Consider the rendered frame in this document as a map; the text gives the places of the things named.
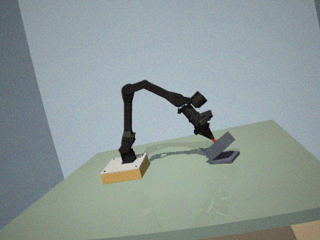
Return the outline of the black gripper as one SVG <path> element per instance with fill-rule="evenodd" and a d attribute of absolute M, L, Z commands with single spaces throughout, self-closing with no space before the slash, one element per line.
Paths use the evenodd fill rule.
<path fill-rule="evenodd" d="M 195 111 L 188 117 L 189 122 L 191 122 L 195 128 L 194 134 L 200 134 L 209 139 L 214 139 L 212 132 L 209 128 L 210 123 L 208 123 L 208 121 L 211 120 L 210 116 L 205 116 L 201 118 L 199 114 L 200 112 Z"/>

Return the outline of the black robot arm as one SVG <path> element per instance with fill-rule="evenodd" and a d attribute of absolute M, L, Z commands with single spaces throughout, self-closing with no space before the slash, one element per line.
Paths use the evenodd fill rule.
<path fill-rule="evenodd" d="M 136 133 L 132 131 L 132 100 L 134 93 L 141 89 L 149 90 L 150 92 L 167 99 L 174 106 L 181 107 L 178 108 L 178 114 L 182 112 L 187 118 L 196 111 L 191 104 L 195 108 L 200 108 L 207 102 L 207 99 L 199 91 L 191 98 L 184 97 L 182 94 L 167 91 L 147 80 L 142 80 L 133 84 L 128 83 L 122 86 L 121 95 L 124 102 L 124 131 L 121 139 L 121 146 L 118 150 L 122 160 L 121 164 L 130 164 L 136 160 L 135 153 L 131 148 L 136 140 Z"/>

